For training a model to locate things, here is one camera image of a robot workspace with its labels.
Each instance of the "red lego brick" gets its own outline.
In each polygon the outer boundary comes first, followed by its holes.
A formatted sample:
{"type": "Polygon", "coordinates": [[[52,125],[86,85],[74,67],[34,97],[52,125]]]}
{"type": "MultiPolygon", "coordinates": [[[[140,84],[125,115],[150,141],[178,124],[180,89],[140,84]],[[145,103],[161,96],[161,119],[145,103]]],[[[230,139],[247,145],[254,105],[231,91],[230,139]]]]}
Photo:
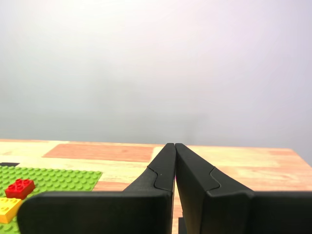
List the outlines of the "red lego brick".
{"type": "Polygon", "coordinates": [[[14,184],[9,185],[5,190],[7,198],[25,199],[35,188],[31,179],[17,179],[14,184]]]}

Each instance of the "lego brick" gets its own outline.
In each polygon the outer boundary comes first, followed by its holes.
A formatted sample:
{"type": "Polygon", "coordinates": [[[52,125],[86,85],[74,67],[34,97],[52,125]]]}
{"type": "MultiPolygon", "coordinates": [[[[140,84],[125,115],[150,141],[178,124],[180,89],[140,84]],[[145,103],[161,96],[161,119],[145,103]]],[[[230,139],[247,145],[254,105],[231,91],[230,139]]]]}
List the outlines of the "lego brick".
{"type": "Polygon", "coordinates": [[[0,197],[0,223],[11,222],[21,204],[21,199],[0,197]]]}
{"type": "Polygon", "coordinates": [[[5,190],[7,198],[18,198],[24,200],[35,188],[31,179],[17,179],[5,190]]]}
{"type": "Polygon", "coordinates": [[[2,166],[2,167],[4,167],[4,166],[16,167],[17,165],[19,165],[19,163],[15,163],[15,162],[2,162],[2,163],[0,163],[0,166],[2,166]]]}
{"type": "MultiPolygon", "coordinates": [[[[92,191],[101,175],[102,172],[0,166],[0,197],[5,197],[4,190],[19,178],[32,179],[36,184],[27,200],[47,191],[92,191]]],[[[16,217],[8,224],[0,223],[0,234],[19,233],[16,217]]]]}

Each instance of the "brown wooden panel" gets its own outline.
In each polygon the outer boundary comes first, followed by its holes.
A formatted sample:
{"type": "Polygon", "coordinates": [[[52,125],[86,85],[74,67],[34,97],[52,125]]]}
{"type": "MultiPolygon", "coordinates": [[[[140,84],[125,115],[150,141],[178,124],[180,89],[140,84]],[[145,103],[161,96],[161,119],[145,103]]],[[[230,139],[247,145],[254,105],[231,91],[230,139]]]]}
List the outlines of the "brown wooden panel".
{"type": "Polygon", "coordinates": [[[43,157],[149,162],[152,147],[59,144],[43,157]]]}
{"type": "Polygon", "coordinates": [[[99,181],[93,191],[123,191],[130,183],[99,181]]]}

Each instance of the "wood grain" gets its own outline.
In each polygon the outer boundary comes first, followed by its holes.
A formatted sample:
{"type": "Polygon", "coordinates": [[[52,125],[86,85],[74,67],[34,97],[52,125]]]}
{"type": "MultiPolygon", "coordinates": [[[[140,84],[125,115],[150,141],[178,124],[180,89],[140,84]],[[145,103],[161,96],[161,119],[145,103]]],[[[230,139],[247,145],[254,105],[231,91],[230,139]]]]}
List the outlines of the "wood grain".
{"type": "MultiPolygon", "coordinates": [[[[94,191],[122,191],[163,145],[109,142],[0,140],[0,162],[19,167],[103,172],[94,191]]],[[[291,149],[189,146],[218,169],[256,191],[312,190],[312,168],[291,149]]],[[[175,185],[173,234],[182,207],[175,185]]]]}
{"type": "Polygon", "coordinates": [[[141,146],[59,144],[43,157],[149,162],[153,149],[141,146]]]}

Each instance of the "black object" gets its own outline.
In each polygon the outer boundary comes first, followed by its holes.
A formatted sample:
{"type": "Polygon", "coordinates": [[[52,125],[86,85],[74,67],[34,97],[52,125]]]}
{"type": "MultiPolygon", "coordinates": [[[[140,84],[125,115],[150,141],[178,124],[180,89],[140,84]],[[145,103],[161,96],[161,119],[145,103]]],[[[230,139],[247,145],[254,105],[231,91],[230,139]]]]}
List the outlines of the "black object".
{"type": "Polygon", "coordinates": [[[185,145],[175,147],[188,234],[312,233],[311,192],[254,192],[185,145]]]}
{"type": "Polygon", "coordinates": [[[19,165],[19,163],[16,163],[16,162],[2,162],[2,163],[0,163],[0,166],[2,166],[2,167],[4,167],[4,166],[16,167],[17,165],[19,165]]]}
{"type": "Polygon", "coordinates": [[[21,234],[170,234],[176,149],[166,144],[123,192],[46,192],[18,211],[21,234]]]}
{"type": "Polygon", "coordinates": [[[181,217],[178,219],[178,225],[179,234],[187,234],[184,218],[181,217]]]}

